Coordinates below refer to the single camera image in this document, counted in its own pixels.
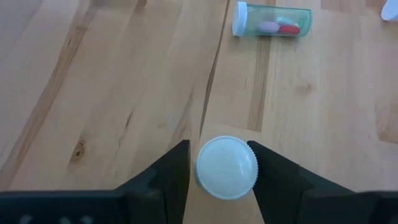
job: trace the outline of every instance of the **white cap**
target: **white cap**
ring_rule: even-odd
[[[384,21],[398,21],[398,0],[388,0],[381,11]]]
[[[232,21],[232,34],[238,37],[243,36],[248,19],[248,4],[238,1],[235,5],[234,19]]]
[[[195,163],[198,185],[223,200],[246,195],[256,183],[257,173],[257,159],[251,148],[232,136],[208,141]]]

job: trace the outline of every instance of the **pill bottle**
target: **pill bottle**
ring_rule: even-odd
[[[276,35],[303,37],[311,28],[309,9],[262,6],[238,1],[235,5],[232,33],[237,37]]]

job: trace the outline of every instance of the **red pill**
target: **red pill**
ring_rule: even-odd
[[[298,35],[300,33],[300,28],[293,25],[282,25],[279,28],[278,33],[287,35]]]

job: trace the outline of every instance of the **wooden surface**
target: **wooden surface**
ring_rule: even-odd
[[[37,2],[43,7],[48,1]],[[52,2],[64,7],[69,1]],[[13,136],[0,154],[1,189],[112,189],[181,139],[191,140],[193,162],[207,140],[230,134],[350,189],[397,190],[398,24],[380,20],[384,2],[250,2],[312,9],[312,30],[299,40],[234,38],[234,1],[228,0],[75,1],[67,11],[76,15],[74,22],[68,17],[63,35],[50,32],[46,40],[61,52],[65,37],[75,37],[70,63],[63,54],[42,52],[39,62],[48,57],[47,70],[31,73],[29,67],[11,76],[3,68],[11,54],[2,53],[2,76],[45,74],[22,84],[55,88],[42,93],[49,100],[40,106],[36,92],[19,101],[11,83],[1,82],[7,105],[1,121],[8,126],[2,125],[0,143]],[[21,42],[30,21],[15,30],[21,36],[15,46],[40,47]],[[71,27],[84,32],[74,34]],[[62,62],[66,66],[56,67]],[[48,82],[59,73],[59,87]],[[13,95],[5,98],[5,91]],[[44,112],[30,115],[38,101]],[[13,120],[17,111],[25,120]],[[18,136],[29,116],[42,121],[25,126],[27,137]],[[262,222],[252,193],[225,202],[191,181],[185,223]]]

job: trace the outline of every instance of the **pink pill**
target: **pink pill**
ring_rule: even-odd
[[[276,32],[278,32],[279,27],[280,26],[277,22],[265,21],[259,24],[259,31],[275,34]]]

